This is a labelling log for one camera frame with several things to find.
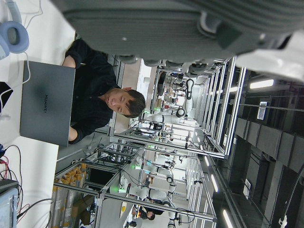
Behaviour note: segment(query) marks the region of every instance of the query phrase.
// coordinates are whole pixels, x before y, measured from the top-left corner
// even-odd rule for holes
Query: laptop lid
[[[75,69],[29,61],[23,84],[20,135],[67,146]],[[29,77],[24,61],[23,81]]]

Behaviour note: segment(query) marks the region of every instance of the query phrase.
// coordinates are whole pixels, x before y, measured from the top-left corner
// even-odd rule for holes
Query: electronic device
[[[29,61],[22,87],[20,135],[67,146],[75,69]],[[24,62],[23,80],[29,77]]]
[[[17,227],[18,181],[0,181],[0,227]]]
[[[29,35],[21,24],[18,6],[13,0],[6,0],[13,21],[0,25],[0,60],[11,53],[22,53],[29,47]]]

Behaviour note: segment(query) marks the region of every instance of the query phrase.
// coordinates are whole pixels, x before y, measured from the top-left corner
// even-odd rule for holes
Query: white cable
[[[3,94],[5,94],[5,93],[7,93],[8,91],[13,90],[14,88],[16,88],[16,87],[18,87],[18,86],[20,86],[20,85],[22,85],[22,84],[24,84],[24,83],[28,82],[28,81],[30,80],[30,69],[29,69],[29,61],[28,61],[28,60],[29,60],[29,57],[28,57],[28,55],[27,55],[27,53],[26,53],[26,52],[24,52],[24,54],[27,56],[27,65],[28,65],[28,79],[27,79],[27,80],[25,80],[24,82],[22,82],[21,84],[16,85],[16,86],[12,87],[11,89],[8,89],[8,90],[6,90],[6,91],[4,91],[4,92],[2,92],[2,93],[0,94],[0,107],[1,107],[1,109],[0,109],[0,111],[1,111],[0,116],[2,116],[2,114],[3,114],[3,102],[2,102],[2,95],[3,95]]]
[[[29,20],[29,23],[28,23],[28,25],[25,27],[25,29],[28,29],[28,27],[29,27],[29,25],[30,25],[30,23],[31,23],[31,21],[33,20],[34,17],[40,16],[40,15],[43,14],[43,10],[42,10],[42,8],[41,8],[41,0],[39,0],[39,11],[38,11],[38,13],[39,13],[39,14],[36,14],[35,16],[33,16],[33,17]]]

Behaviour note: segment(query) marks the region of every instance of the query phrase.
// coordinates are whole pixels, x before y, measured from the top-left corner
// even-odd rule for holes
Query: ear cushion
[[[14,28],[17,31],[17,44],[11,44],[8,37],[8,30]],[[24,52],[29,47],[29,35],[25,27],[15,21],[7,21],[0,25],[0,35],[4,38],[12,53]]]
[[[7,45],[4,38],[0,35],[0,59],[5,58],[10,54],[9,46]]]

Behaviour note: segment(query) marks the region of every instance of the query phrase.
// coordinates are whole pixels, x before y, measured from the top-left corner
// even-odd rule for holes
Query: man
[[[92,50],[77,39],[66,52],[63,66],[76,69],[69,143],[75,144],[96,128],[107,125],[113,111],[128,118],[138,117],[145,108],[143,95],[120,88],[106,54]]]

